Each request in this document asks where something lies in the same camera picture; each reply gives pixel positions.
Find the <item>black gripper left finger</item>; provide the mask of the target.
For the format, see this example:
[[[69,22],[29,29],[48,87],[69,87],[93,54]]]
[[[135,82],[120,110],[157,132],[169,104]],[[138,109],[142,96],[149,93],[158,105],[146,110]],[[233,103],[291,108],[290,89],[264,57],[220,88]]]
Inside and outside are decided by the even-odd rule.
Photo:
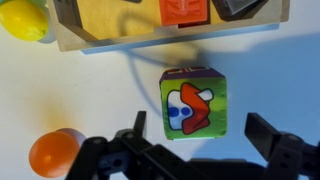
[[[142,137],[145,136],[146,115],[145,111],[139,111],[133,126],[133,131]]]

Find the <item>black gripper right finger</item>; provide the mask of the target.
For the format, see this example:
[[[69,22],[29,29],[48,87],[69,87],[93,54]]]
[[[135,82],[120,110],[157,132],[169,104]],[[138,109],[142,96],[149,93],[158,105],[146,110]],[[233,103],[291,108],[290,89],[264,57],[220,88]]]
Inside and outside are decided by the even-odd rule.
[[[271,157],[275,144],[281,138],[281,133],[258,113],[247,114],[244,133],[265,160]]]

